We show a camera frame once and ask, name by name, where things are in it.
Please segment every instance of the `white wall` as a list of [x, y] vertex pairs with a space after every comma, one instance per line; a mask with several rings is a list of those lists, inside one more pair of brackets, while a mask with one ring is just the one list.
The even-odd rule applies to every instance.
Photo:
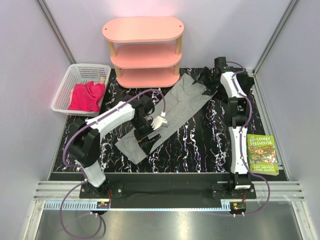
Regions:
[[299, 1], [258, 79], [292, 180], [320, 237], [320, 1]]
[[35, 0], [0, 2], [0, 238], [17, 240], [65, 117], [50, 103], [69, 66]]
[[253, 68], [290, 0], [46, 0], [78, 63], [112, 65], [102, 35], [119, 17], [174, 16], [184, 23], [181, 67], [214, 58]]

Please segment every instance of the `pink shelf board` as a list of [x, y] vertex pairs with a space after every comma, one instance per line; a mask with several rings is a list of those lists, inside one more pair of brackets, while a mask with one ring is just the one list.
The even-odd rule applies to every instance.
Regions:
[[128, 89], [166, 88], [173, 86], [180, 78], [174, 74], [174, 67], [122, 69], [118, 83]]
[[166, 68], [176, 65], [181, 54], [174, 44], [130, 44], [116, 49], [113, 65], [121, 69]]
[[179, 38], [184, 24], [172, 16], [123, 17], [107, 22], [102, 33], [113, 43], [164, 42]]

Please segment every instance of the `pink cloth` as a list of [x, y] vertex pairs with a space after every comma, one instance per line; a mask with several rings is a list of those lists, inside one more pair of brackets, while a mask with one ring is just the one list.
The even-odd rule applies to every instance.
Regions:
[[90, 81], [86, 84], [76, 84], [72, 96], [70, 96], [71, 103], [68, 110], [99, 112], [100, 107], [98, 103], [105, 94], [105, 85], [102, 83], [94, 84]]

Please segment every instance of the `white plastic basket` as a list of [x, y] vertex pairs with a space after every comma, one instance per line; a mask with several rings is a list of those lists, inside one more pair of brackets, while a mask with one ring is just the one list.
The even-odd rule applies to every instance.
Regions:
[[[58, 91], [54, 96], [51, 109], [66, 115], [86, 117], [98, 116], [99, 112], [68, 110], [68, 107], [70, 106], [70, 91], [75, 88], [76, 84], [86, 84], [90, 81], [99, 83], [100, 77], [105, 78], [105, 89], [107, 89], [110, 71], [111, 68], [109, 66], [101, 64], [80, 63], [70, 65], [62, 79], [62, 82], [60, 83]], [[98, 104], [99, 107], [101, 107], [103, 99], [104, 95]]]

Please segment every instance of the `gray pants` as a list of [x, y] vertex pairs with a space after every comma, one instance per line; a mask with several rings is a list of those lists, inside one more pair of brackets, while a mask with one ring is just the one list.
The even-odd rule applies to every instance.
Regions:
[[[202, 95], [206, 87], [199, 83], [192, 85], [192, 77], [184, 74], [174, 87], [164, 96], [166, 105], [166, 115], [169, 126], [160, 127], [149, 137], [160, 134], [161, 138], [153, 145], [151, 153], [174, 134], [183, 124], [195, 115], [206, 104], [212, 96]], [[161, 100], [156, 106], [153, 118], [159, 116], [164, 108], [164, 101]], [[140, 163], [147, 155], [139, 147], [134, 136], [134, 130], [123, 136], [116, 144], [116, 147], [128, 157], [134, 164]]]

